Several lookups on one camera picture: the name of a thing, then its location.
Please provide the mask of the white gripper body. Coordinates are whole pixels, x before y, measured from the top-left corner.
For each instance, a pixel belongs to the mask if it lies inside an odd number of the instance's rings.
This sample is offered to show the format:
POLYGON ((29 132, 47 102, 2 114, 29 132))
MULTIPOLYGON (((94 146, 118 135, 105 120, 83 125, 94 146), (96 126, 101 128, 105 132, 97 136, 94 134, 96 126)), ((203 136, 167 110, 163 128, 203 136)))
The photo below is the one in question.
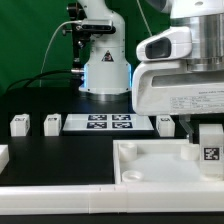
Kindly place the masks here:
POLYGON ((141 62, 133 74, 139 115, 224 113, 224 71, 188 72, 181 61, 141 62))

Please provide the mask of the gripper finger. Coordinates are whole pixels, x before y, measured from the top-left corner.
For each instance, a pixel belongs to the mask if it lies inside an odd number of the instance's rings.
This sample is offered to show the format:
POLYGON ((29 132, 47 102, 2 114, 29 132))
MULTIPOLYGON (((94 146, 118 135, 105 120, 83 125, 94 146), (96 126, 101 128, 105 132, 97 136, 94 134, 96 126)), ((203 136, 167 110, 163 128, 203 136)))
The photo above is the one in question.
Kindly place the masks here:
POLYGON ((191 121, 190 115, 180 115, 179 123, 186 132, 186 139, 193 144, 198 142, 198 128, 191 121))

